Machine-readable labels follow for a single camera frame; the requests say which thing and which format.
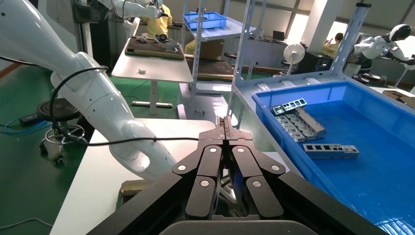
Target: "blue cable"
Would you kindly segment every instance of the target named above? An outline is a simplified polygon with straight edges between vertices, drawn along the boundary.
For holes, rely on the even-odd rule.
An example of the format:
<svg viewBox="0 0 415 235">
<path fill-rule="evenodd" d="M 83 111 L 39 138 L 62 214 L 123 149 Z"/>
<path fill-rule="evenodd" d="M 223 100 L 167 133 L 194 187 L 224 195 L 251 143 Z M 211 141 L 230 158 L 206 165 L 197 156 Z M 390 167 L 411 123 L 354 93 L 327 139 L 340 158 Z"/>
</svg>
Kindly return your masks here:
<svg viewBox="0 0 415 235">
<path fill-rule="evenodd" d="M 11 123 L 13 123 L 13 122 L 15 122 L 15 121 L 17 121 L 17 120 L 18 120 L 18 118 L 17 118 L 17 119 L 14 119 L 14 120 L 12 120 L 12 121 L 10 121 L 10 122 L 8 122 L 8 123 L 4 126 L 4 129 L 6 130 L 6 132 L 0 132 L 0 133 L 2 133 L 2 134 L 30 134 L 30 133 L 34 133 L 34 132 L 37 132 L 37 131 L 40 131 L 40 130 L 42 130 L 42 129 L 45 129 L 45 128 L 47 128 L 47 127 L 52 126 L 52 125 L 48 125 L 48 126 L 45 126 L 45 127 L 40 128 L 40 129 L 36 129 L 36 128 L 38 128 L 39 126 L 43 125 L 43 124 L 46 122 L 46 121 L 42 121 L 41 123 L 37 124 L 36 126 L 34 126 L 34 127 L 30 128 L 30 129 L 24 130 L 24 131 L 12 131 L 12 130 L 10 130 L 10 129 L 7 129 L 7 127 L 8 127 Z"/>
<path fill-rule="evenodd" d="M 47 126 L 44 126 L 44 127 L 40 128 L 40 129 L 37 129 L 37 130 L 32 130 L 32 131 L 30 131 L 30 132 L 17 132 L 17 133 L 12 133 L 12 132 L 2 132 L 2 131 L 0 131 L 0 133 L 1 133 L 1 134 L 9 134 L 9 135 L 30 134 L 30 133 L 35 133 L 35 132 L 37 132 L 37 131 L 43 130 L 43 129 L 48 128 L 48 127 L 51 127 L 51 126 L 52 126 L 52 125 L 47 125 Z"/>
<path fill-rule="evenodd" d="M 12 130 L 8 130 L 8 129 L 7 129 L 7 127 L 8 127 L 11 123 L 13 123 L 13 122 L 15 122 L 15 121 L 17 121 L 17 120 L 19 120 L 19 119 L 18 119 L 18 118 L 17 118 L 17 119 L 14 119 L 14 120 L 12 120 L 12 121 L 8 122 L 8 123 L 4 126 L 4 129 L 6 130 L 6 132 L 16 133 L 16 134 L 26 133 L 26 132 L 29 132 L 29 131 L 31 131 L 31 130 L 36 129 L 37 127 L 41 126 L 43 123 L 45 123 L 45 122 L 46 122 L 46 121 L 42 121 L 41 123 L 37 124 L 36 126 L 34 126 L 34 127 L 30 128 L 30 129 L 24 130 L 24 131 L 12 131 Z"/>
</svg>

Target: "white robot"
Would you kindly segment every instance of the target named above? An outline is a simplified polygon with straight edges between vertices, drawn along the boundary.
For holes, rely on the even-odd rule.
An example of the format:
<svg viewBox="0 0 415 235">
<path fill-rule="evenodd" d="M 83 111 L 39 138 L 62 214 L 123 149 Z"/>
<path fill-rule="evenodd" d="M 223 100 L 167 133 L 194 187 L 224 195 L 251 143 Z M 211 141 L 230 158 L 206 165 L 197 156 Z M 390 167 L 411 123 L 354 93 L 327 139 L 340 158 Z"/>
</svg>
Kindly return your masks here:
<svg viewBox="0 0 415 235">
<path fill-rule="evenodd" d="M 153 5 L 143 7 L 123 0 L 99 1 L 110 9 L 116 7 L 120 16 L 124 8 L 124 17 L 145 15 L 157 18 L 162 15 L 162 10 Z M 149 4 L 148 0 L 137 2 Z M 0 0 L 2 54 L 52 70 L 54 87 L 74 72 L 99 67 L 87 54 L 74 54 L 68 49 L 28 0 Z M 61 88 L 59 95 L 79 110 L 108 141 L 155 137 L 143 123 L 134 119 L 127 102 L 103 70 L 88 71 L 74 77 Z M 176 163 L 159 141 L 114 144 L 110 145 L 110 152 L 124 167 L 144 179 L 156 179 L 171 171 Z"/>
<path fill-rule="evenodd" d="M 371 63 L 370 60 L 385 56 L 404 64 L 405 68 L 415 70 L 414 58 L 405 57 L 396 41 L 405 40 L 411 34 L 407 24 L 395 26 L 392 31 L 383 36 L 369 37 L 354 46 L 354 54 L 359 55 L 360 63 Z"/>
</svg>

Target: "white fan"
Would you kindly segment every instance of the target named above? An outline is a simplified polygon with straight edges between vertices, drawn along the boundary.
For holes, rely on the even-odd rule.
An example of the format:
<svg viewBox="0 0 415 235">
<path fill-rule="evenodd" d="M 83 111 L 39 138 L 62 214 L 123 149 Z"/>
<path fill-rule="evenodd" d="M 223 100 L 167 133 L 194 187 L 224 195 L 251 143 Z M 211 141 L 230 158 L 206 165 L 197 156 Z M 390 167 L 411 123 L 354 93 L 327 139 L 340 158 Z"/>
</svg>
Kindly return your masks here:
<svg viewBox="0 0 415 235">
<path fill-rule="evenodd" d="M 284 50 L 284 59 L 290 63 L 290 68 L 288 68 L 287 75 L 291 74 L 293 65 L 300 62 L 305 55 L 304 47 L 300 44 L 291 44 L 287 46 Z"/>
</svg>

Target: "blue tray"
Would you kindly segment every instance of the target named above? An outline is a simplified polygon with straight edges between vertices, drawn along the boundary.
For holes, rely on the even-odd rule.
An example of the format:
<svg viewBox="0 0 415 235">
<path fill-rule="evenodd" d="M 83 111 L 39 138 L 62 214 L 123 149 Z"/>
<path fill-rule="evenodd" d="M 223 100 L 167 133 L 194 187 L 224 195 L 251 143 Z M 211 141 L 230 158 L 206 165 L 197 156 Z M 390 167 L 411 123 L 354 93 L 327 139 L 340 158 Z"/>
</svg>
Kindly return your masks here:
<svg viewBox="0 0 415 235">
<path fill-rule="evenodd" d="M 199 13 L 189 13 L 184 15 L 184 21 L 189 26 L 190 30 L 197 29 L 197 17 Z M 218 27 L 225 27 L 226 20 L 228 18 L 222 16 L 216 12 L 205 12 L 203 17 L 207 18 L 207 20 L 203 20 L 202 28 L 218 28 Z"/>
<path fill-rule="evenodd" d="M 300 98 L 327 130 L 309 143 L 355 145 L 358 159 L 307 156 L 270 112 Z M 415 234 L 414 114 L 346 81 L 257 92 L 253 99 L 257 115 L 305 179 L 386 232 Z"/>
</svg>

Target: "yellow jacket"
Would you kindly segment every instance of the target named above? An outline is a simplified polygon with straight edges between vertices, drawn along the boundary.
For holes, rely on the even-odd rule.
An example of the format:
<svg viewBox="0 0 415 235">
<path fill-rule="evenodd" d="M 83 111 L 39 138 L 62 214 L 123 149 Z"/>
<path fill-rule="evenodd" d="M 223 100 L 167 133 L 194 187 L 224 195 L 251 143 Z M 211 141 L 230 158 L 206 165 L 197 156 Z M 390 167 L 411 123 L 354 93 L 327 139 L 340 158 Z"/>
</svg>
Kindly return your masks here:
<svg viewBox="0 0 415 235">
<path fill-rule="evenodd" d="M 162 4 L 161 5 L 164 9 L 164 13 L 169 15 L 168 17 L 160 17 L 156 19 L 149 19 L 143 16 L 143 22 L 147 23 L 147 33 L 149 37 L 153 37 L 154 34 L 165 34 L 168 35 L 167 27 L 170 27 L 173 24 L 173 17 L 170 14 L 170 9 Z"/>
<path fill-rule="evenodd" d="M 184 53 L 193 55 L 195 48 L 196 48 L 196 39 L 194 39 L 193 41 L 191 41 L 184 47 Z"/>
<path fill-rule="evenodd" d="M 337 50 L 339 49 L 340 42 L 336 42 L 335 44 L 330 45 L 324 45 L 323 46 L 323 54 L 326 54 L 330 56 L 331 58 L 334 58 L 337 54 Z"/>
</svg>

